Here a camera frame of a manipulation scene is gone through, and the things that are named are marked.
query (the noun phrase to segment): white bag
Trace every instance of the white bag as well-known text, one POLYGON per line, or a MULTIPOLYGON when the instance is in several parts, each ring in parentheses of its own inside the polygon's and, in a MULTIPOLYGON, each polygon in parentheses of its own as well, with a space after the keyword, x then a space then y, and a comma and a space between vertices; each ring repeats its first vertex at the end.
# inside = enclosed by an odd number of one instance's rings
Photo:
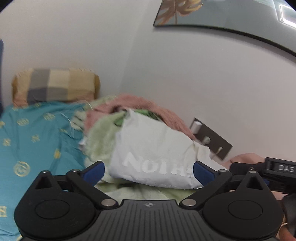
MULTIPOLYGON (((109 173, 115 178, 151 186, 192 189, 202 187, 193 175, 197 159, 206 165, 214 161, 210 150, 168 127, 161 121, 128 110, 116 146, 109 173)), ((224 169, 214 162, 214 169, 224 169)))

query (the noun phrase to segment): plaid pillow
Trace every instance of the plaid pillow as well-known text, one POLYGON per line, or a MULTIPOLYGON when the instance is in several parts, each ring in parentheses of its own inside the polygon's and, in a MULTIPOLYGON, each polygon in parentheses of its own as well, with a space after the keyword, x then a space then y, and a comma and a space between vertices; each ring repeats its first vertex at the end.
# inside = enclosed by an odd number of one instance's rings
POLYGON ((91 101, 96 75, 79 69, 29 69, 16 76, 13 103, 27 106, 43 101, 91 101))

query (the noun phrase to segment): blue bedsheet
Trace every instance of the blue bedsheet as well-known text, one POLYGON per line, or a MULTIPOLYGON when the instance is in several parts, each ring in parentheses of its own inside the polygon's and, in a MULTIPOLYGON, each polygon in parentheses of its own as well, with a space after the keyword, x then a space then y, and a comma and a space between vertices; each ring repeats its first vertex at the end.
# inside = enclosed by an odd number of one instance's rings
POLYGON ((19 237, 14 209, 40 171, 64 175, 71 169, 84 168, 84 155, 78 149, 82 132, 71 129, 67 119, 81 107, 81 104, 42 102, 25 109, 11 106, 3 113, 0 120, 1 241, 16 241, 19 237))

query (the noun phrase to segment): pink towel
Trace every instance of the pink towel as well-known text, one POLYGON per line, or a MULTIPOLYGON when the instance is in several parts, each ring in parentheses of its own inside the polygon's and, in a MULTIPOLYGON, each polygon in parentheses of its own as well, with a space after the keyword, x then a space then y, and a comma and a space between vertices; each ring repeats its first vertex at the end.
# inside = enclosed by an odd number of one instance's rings
POLYGON ((98 105, 93 110, 88 111, 87 118, 84 122, 86 133, 101 117, 127 108, 149 110, 159 115, 163 122, 170 128, 181 131, 192 140, 195 140, 195 136, 192 134, 190 129, 174 112, 165 108, 161 108, 154 102, 148 101, 142 97, 128 94, 121 94, 114 100, 102 105, 98 105))

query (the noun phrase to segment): leaf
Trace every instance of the leaf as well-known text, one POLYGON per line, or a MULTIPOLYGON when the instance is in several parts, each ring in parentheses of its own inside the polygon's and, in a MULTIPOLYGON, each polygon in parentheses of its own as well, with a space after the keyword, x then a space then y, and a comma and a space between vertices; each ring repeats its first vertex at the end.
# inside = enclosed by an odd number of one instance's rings
POLYGON ((179 13, 180 16, 187 16, 188 14, 197 11, 202 6, 201 0, 163 0, 159 12, 166 10, 164 13, 156 17, 156 21, 160 21, 158 25, 167 23, 173 16, 179 13))

